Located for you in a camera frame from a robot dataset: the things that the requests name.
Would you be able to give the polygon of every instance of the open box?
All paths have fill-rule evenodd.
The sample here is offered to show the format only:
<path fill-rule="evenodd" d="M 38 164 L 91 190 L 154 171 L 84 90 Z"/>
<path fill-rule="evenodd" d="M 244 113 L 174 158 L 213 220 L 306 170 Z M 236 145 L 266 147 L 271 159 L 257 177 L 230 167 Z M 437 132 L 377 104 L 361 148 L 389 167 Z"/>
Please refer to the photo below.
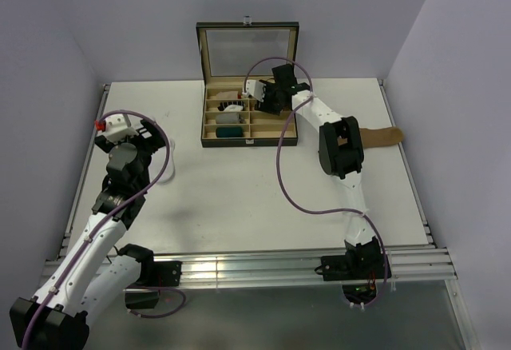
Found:
<path fill-rule="evenodd" d="M 279 116 L 255 110 L 257 100 L 242 97 L 243 82 L 250 68 L 267 57 L 287 57 L 295 60 L 298 45 L 298 22 L 198 22 L 197 38 L 204 76 L 204 109 L 201 142 L 208 147 L 277 146 L 290 110 Z M 272 79 L 271 68 L 285 62 L 270 60 L 259 64 L 250 79 Z M 222 92 L 238 93 L 238 99 L 218 99 Z M 243 106 L 237 112 L 242 123 L 217 124 L 224 113 L 222 105 L 234 101 Z M 237 129 L 236 137 L 217 137 L 219 128 Z M 295 146 L 298 130 L 294 120 L 284 134 L 283 145 Z"/>

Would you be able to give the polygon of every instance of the metal table frame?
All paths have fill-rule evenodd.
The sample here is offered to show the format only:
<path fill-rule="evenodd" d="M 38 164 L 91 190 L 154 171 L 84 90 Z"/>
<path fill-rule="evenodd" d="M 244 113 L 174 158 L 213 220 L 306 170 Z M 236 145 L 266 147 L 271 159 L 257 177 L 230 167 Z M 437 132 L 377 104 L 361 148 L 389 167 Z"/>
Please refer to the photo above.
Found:
<path fill-rule="evenodd" d="M 383 100 L 392 125 L 395 125 L 394 118 L 390 111 L 385 89 L 382 80 L 378 80 Z M 100 117 L 105 108 L 106 99 L 109 95 L 110 85 L 105 85 L 101 97 L 97 116 Z M 80 200 L 81 191 L 90 158 L 94 147 L 94 133 L 89 142 L 87 157 L 81 171 L 77 192 L 73 200 L 71 213 L 65 230 L 61 250 L 55 261 L 46 262 L 43 270 L 41 283 L 50 277 L 65 257 L 73 220 L 75 218 L 77 205 Z M 396 291 L 398 282 L 443 280 L 450 296 L 450 303 L 456 316 L 465 348 L 479 349 L 481 345 L 470 321 L 469 314 L 463 298 L 461 297 L 458 276 L 454 270 L 448 249 L 439 249 L 434 243 L 426 216 L 422 209 L 421 202 L 415 187 L 414 180 L 406 160 L 402 144 L 399 144 L 406 172 L 414 192 L 415 201 L 421 215 L 422 223 L 428 238 L 428 245 L 389 247 L 387 253 L 390 260 L 390 267 L 393 276 L 389 279 L 390 290 Z M 292 251 L 271 251 L 257 253 L 209 253 L 209 254 L 186 254 L 186 255 L 155 255 L 155 261 L 182 261 L 182 275 L 180 288 L 202 289 L 202 288 L 263 288 L 279 286 L 311 286 L 332 284 L 325 283 L 323 278 L 315 275 L 311 270 L 319 264 L 319 258 L 326 255 L 339 255 L 344 249 L 317 249 L 317 250 L 292 250 Z M 105 259 L 98 270 L 108 266 Z"/>

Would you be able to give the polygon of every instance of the gray rolled item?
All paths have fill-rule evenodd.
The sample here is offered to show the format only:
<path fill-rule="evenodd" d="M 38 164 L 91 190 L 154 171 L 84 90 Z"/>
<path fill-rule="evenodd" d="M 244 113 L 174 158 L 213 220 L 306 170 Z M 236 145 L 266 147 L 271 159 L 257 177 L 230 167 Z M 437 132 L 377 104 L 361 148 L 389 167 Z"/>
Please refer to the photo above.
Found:
<path fill-rule="evenodd" d="M 241 124 L 243 118 L 239 113 L 222 113 L 215 117 L 217 124 Z"/>

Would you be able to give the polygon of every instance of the white wall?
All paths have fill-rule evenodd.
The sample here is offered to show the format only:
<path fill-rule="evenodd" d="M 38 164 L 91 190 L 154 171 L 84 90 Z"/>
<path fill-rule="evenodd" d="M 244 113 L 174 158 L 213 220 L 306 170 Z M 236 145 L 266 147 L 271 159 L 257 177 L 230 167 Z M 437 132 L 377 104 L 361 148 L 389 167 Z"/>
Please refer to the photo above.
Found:
<path fill-rule="evenodd" d="M 299 21 L 314 77 L 387 76 L 424 0 L 53 0 L 104 82 L 201 78 L 195 23 Z"/>
<path fill-rule="evenodd" d="M 486 349 L 511 346 L 511 0 L 426 0 L 387 92 Z"/>
<path fill-rule="evenodd" d="M 101 87 L 50 0 L 0 0 L 0 348 L 62 239 Z"/>

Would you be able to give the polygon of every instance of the gray floor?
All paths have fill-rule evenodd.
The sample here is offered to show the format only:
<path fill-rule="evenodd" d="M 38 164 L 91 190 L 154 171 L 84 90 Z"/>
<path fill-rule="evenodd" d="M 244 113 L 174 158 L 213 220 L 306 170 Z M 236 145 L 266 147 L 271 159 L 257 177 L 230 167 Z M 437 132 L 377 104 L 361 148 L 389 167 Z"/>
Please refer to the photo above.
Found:
<path fill-rule="evenodd" d="M 397 287 L 365 312 L 350 310 L 339 286 L 187 292 L 184 309 L 163 320 L 128 315 L 119 297 L 86 348 L 463 348 L 443 282 Z M 178 301 L 169 297 L 157 311 Z"/>

